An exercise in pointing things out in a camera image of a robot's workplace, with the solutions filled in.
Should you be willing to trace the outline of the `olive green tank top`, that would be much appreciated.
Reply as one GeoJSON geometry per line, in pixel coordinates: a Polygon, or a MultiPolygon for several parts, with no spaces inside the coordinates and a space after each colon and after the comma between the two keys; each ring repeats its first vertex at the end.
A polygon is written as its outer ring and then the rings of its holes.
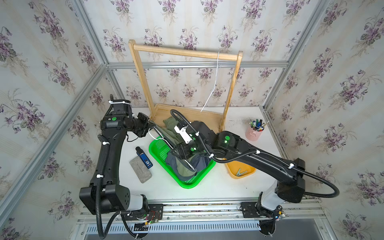
{"type": "Polygon", "coordinates": [[[167,142],[172,144],[173,148],[177,144],[184,142],[182,137],[174,130],[174,127],[179,123],[175,118],[169,117],[164,120],[163,123],[165,124],[165,127],[159,127],[159,131],[167,142]]]}

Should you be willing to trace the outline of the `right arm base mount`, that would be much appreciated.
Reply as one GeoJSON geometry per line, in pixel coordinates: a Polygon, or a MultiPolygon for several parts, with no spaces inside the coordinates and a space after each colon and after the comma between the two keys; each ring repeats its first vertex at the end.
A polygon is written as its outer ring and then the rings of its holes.
{"type": "Polygon", "coordinates": [[[262,206],[263,192],[259,194],[256,202],[242,202],[240,205],[240,211],[243,214],[243,218],[262,218],[259,220],[259,232],[265,236],[272,237],[276,230],[276,222],[283,214],[283,207],[277,205],[276,208],[269,210],[262,206]]]}

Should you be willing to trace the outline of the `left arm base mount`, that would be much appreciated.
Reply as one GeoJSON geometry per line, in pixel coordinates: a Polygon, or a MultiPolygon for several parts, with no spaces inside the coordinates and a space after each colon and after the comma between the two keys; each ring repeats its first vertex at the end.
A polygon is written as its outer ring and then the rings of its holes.
{"type": "Polygon", "coordinates": [[[163,218],[164,204],[144,203],[140,210],[129,211],[122,215],[123,225],[131,233],[144,233],[149,227],[163,218]]]}

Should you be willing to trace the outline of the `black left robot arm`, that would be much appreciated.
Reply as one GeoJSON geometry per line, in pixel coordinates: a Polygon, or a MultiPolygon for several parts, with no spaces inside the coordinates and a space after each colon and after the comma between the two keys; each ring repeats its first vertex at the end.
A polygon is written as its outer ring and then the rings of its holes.
{"type": "Polygon", "coordinates": [[[150,212],[145,195],[134,195],[120,184],[119,167],[121,152],[129,132],[143,138],[155,123],[139,113],[134,115],[131,102],[125,99],[109,100],[109,108],[100,121],[101,143],[99,159],[89,186],[80,189],[79,198],[96,217],[99,238],[104,240],[117,216],[122,221],[131,215],[144,219],[150,212]]]}

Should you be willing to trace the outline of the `mint green clothespin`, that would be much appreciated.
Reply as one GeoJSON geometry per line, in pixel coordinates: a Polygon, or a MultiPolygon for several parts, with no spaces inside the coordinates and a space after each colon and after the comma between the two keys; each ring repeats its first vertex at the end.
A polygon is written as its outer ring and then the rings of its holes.
{"type": "Polygon", "coordinates": [[[243,172],[241,172],[241,169],[239,169],[238,172],[236,173],[236,176],[237,176],[237,177],[240,177],[240,176],[246,174],[247,172],[248,172],[248,171],[243,171],[243,172]]]}

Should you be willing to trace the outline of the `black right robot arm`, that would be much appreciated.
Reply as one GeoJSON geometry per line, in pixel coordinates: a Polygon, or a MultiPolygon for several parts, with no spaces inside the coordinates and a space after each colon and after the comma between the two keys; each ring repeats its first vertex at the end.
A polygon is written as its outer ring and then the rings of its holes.
{"type": "Polygon", "coordinates": [[[171,110],[170,113],[178,122],[177,134],[183,138],[172,151],[175,157],[181,160],[206,157],[220,164],[240,162],[275,179],[275,183],[259,198],[259,203],[264,209],[272,211],[283,202],[297,204],[301,202],[303,196],[335,198],[340,194],[340,190],[333,183],[308,173],[305,170],[305,161],[301,159],[291,161],[277,157],[229,131],[215,133],[203,122],[190,122],[177,110],[171,110]],[[333,189],[333,193],[307,192],[304,177],[327,185],[333,189]]]}

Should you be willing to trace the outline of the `grey blue tank top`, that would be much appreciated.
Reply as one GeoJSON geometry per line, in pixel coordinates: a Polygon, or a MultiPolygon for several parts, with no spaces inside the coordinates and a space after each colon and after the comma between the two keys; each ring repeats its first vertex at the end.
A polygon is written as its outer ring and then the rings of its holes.
{"type": "Polygon", "coordinates": [[[210,164],[210,159],[203,156],[194,156],[189,160],[181,160],[168,153],[165,160],[166,165],[170,166],[177,179],[180,181],[189,181],[200,171],[206,169],[210,164]]]}

